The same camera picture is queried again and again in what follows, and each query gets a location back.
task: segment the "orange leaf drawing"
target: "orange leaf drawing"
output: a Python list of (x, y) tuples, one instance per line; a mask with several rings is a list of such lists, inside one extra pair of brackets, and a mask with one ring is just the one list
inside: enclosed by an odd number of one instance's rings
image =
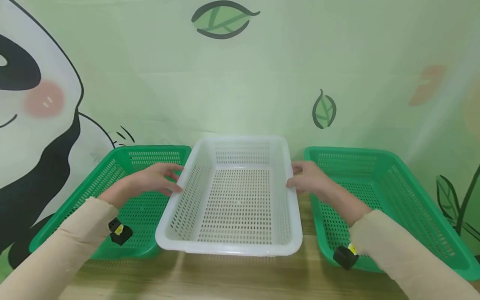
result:
[(417, 91), (412, 96), (409, 106), (419, 106), (427, 103), (435, 94), (435, 91), (440, 86), (445, 77), (447, 67), (445, 65), (434, 65), (425, 67), (420, 74), (421, 80), (429, 80), (427, 84), (422, 84), (417, 87)]

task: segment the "panda cheek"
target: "panda cheek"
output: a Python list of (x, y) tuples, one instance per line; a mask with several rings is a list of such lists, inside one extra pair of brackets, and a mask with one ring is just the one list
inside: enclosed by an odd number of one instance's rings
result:
[(60, 86), (43, 80), (28, 91), (24, 99), (24, 111), (33, 118), (53, 118), (63, 111), (65, 97)]

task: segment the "yellow label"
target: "yellow label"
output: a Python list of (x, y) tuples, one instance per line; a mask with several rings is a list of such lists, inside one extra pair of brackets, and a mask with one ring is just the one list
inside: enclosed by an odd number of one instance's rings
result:
[(358, 255), (358, 254), (357, 254), (357, 250), (355, 250), (355, 247), (353, 247), (352, 244), (349, 244), (349, 245), (348, 245), (348, 249), (349, 249), (354, 255)]
[(120, 224), (120, 226), (115, 230), (116, 235), (120, 235), (123, 232), (123, 225)]

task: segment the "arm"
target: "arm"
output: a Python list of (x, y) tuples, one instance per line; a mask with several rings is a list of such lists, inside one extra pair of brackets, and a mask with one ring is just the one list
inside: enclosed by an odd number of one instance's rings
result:
[(370, 256), (409, 299), (480, 300), (478, 292), (445, 265), (408, 231), (383, 212), (364, 202), (328, 178), (313, 162), (294, 162), (303, 171), (287, 182), (314, 193), (331, 205), (350, 227), (357, 252)]
[(0, 285), (0, 299), (57, 299), (80, 267), (109, 236), (109, 222), (130, 199), (144, 191), (167, 195), (181, 188), (173, 164), (156, 164), (115, 182), (98, 199), (89, 198)]

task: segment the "panda mouth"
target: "panda mouth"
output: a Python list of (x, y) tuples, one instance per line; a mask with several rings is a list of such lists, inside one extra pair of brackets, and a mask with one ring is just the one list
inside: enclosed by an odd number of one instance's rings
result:
[(8, 120), (5, 124), (0, 125), (0, 128), (3, 128), (3, 127), (5, 127), (5, 126), (7, 126), (8, 124), (12, 123), (13, 121), (15, 121), (15, 119), (16, 119), (17, 117), (18, 117), (18, 115), (15, 114), (15, 115), (13, 116), (13, 118), (11, 118), (10, 120)]

